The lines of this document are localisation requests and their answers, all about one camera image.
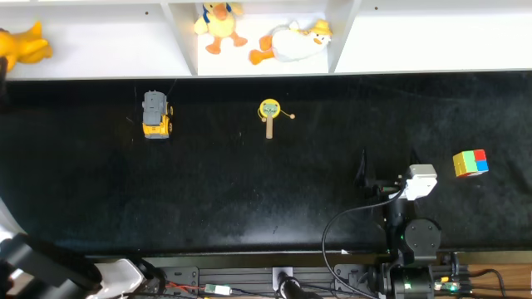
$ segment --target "colorful cube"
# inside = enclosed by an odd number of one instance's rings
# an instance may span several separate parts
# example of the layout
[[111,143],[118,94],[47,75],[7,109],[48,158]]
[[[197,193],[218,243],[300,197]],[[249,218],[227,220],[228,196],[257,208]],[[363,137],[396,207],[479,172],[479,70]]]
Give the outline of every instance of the colorful cube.
[[473,176],[488,171],[488,162],[483,149],[467,150],[452,157],[457,177]]

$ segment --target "black tabletop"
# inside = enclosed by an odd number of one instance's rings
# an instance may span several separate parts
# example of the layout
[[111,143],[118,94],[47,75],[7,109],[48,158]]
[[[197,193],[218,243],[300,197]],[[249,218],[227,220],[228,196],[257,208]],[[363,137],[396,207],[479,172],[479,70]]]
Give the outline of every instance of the black tabletop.
[[[372,203],[353,185],[362,149],[383,177],[415,150],[438,173],[416,207],[443,249],[529,248],[531,87],[529,72],[12,82],[0,197],[31,235],[86,253],[318,250],[336,213]],[[169,141],[142,134],[153,90],[175,108]],[[267,98],[296,115],[272,140]],[[453,154],[477,149],[490,171],[456,178]],[[369,210],[328,242],[386,248]]]

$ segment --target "white plush duck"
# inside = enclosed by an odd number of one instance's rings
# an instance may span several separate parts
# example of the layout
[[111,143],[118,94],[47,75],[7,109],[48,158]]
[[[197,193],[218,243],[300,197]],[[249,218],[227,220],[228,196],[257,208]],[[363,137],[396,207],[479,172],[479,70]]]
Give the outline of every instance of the white plush duck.
[[309,31],[299,29],[294,21],[289,26],[276,27],[271,35],[262,37],[262,51],[252,50],[249,60],[254,65],[274,57],[283,62],[302,60],[325,49],[332,35],[328,22],[324,20],[318,20]]

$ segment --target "toy truck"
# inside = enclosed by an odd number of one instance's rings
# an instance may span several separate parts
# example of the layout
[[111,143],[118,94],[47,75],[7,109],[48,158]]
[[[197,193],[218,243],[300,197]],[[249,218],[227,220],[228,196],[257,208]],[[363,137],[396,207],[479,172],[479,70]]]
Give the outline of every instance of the toy truck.
[[174,108],[166,101],[162,92],[148,91],[142,102],[142,129],[147,139],[167,139],[172,133],[171,117]]

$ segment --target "white robot part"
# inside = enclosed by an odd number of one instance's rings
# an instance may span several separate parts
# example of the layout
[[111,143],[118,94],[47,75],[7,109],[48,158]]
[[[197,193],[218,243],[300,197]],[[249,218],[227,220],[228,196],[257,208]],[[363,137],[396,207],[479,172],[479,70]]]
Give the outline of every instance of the white robot part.
[[[437,174],[432,164],[410,165],[406,176],[406,187],[399,199],[416,200],[426,197],[437,183]],[[397,193],[390,194],[389,198],[396,195]]]

